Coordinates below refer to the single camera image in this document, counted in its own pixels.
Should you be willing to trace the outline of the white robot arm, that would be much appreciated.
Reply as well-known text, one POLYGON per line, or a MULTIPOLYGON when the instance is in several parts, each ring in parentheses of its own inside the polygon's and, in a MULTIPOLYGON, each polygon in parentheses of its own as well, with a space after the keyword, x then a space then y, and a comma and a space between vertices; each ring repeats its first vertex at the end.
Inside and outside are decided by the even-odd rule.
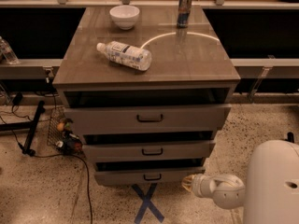
POLYGON ((184 177, 182 186, 219 208, 243 207, 243 224, 299 224, 299 145, 282 140, 258 145, 246 180, 197 174, 184 177))

